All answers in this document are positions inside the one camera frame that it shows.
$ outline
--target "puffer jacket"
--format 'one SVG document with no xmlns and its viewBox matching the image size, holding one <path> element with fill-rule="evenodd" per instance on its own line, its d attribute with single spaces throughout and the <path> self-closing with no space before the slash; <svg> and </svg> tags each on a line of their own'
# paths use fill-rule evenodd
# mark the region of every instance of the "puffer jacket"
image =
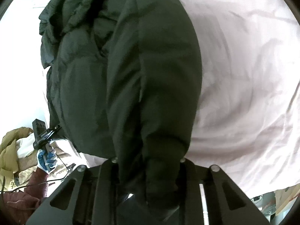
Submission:
<svg viewBox="0 0 300 225">
<path fill-rule="evenodd" d="M 180 1 L 51 0 L 40 20 L 50 127 L 79 152 L 117 156 L 120 183 L 149 206 L 176 207 L 202 81 Z"/>
</svg>

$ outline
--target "maroon clothing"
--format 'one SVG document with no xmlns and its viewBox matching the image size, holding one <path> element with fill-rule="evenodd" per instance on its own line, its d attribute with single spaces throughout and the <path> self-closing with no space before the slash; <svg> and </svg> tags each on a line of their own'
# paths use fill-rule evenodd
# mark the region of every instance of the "maroon clothing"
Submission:
<svg viewBox="0 0 300 225">
<path fill-rule="evenodd" d="M 6 210 L 11 217 L 19 224 L 25 224 L 32 213 L 40 206 L 41 199 L 45 198 L 48 190 L 48 183 L 35 185 L 47 181 L 48 174 L 37 168 L 32 173 L 29 186 L 24 192 L 4 193 L 3 201 Z"/>
</svg>

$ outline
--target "wire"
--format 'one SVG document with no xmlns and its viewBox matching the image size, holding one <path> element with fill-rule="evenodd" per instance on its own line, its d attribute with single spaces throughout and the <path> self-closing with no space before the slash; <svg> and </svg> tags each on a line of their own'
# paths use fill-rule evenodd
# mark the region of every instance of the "wire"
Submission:
<svg viewBox="0 0 300 225">
<path fill-rule="evenodd" d="M 3 191 L 4 185 L 5 185 L 5 178 L 4 178 L 3 184 L 2 184 L 2 191 L 1 191 L 1 194 L 3 194 L 3 193 L 13 193 L 13 192 L 15 192 L 15 191 L 17 191 L 17 190 L 19 190 L 19 189 L 22 189 L 22 188 L 26 188 L 26 187 L 30 187 L 30 186 L 36 186 L 36 185 L 43 185 L 43 184 L 48 183 L 48 182 L 60 181 L 60 180 L 65 179 L 65 178 L 68 176 L 68 174 L 70 173 L 70 171 L 69 171 L 68 167 L 66 166 L 66 164 L 65 164 L 62 160 L 61 160 L 61 162 L 64 164 L 64 166 L 65 166 L 66 169 L 68 170 L 67 174 L 66 174 L 63 178 L 60 178 L 60 179 L 53 179 L 53 180 L 47 180 L 47 181 L 45 181 L 45 182 L 43 182 L 43 183 L 39 183 L 39 184 L 30 184 L 30 185 L 21 186 L 21 187 L 18 187 L 18 188 L 16 188 L 16 189 L 14 189 L 14 190 L 11 190 L 11 191 Z"/>
</svg>

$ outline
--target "glove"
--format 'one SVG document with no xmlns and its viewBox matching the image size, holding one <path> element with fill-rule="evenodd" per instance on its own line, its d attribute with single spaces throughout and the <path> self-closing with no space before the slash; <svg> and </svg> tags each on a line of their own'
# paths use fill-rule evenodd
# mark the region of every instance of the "glove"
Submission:
<svg viewBox="0 0 300 225">
<path fill-rule="evenodd" d="M 44 161 L 44 154 L 46 151 L 44 150 L 38 150 L 37 152 L 37 167 L 42 169 L 44 172 L 47 174 L 50 174 L 56 167 L 57 167 L 57 156 L 56 156 L 56 151 L 51 147 L 51 151 L 48 152 L 47 157 L 46 157 L 46 162 L 49 165 L 50 172 L 48 171 L 46 167 L 46 163 Z"/>
</svg>

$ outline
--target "bed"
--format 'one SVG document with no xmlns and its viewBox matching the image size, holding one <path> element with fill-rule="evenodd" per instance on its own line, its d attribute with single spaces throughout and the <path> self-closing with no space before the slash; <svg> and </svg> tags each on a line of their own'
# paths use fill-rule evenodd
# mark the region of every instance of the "bed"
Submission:
<svg viewBox="0 0 300 225">
<path fill-rule="evenodd" d="M 1 64 L 6 87 L 0 94 L 14 102 L 1 110 L 3 132 L 29 125 L 37 115 L 49 121 L 38 34 L 38 15 L 48 1 L 14 0 L 0 21 L 7 62 Z M 220 165 L 250 198 L 300 183 L 300 26 L 293 13 L 284 0 L 180 1 L 197 33 L 203 66 L 186 157 L 205 167 Z M 4 77 L 10 70 L 13 81 Z M 20 85 L 28 93 L 16 96 Z M 16 108 L 19 115 L 7 113 Z M 23 122 L 16 121 L 20 115 Z"/>
</svg>

